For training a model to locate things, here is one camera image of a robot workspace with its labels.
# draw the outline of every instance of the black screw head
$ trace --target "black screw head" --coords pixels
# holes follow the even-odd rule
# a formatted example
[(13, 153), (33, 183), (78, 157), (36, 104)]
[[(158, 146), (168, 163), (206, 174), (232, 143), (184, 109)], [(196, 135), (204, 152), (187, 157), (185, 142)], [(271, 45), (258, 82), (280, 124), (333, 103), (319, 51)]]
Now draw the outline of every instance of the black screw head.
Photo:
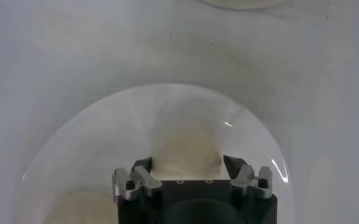
[(127, 181), (126, 182), (126, 189), (129, 190), (134, 190), (136, 188), (136, 183), (132, 180)]
[(269, 182), (266, 179), (260, 178), (258, 179), (258, 186), (260, 188), (266, 189), (269, 187)]

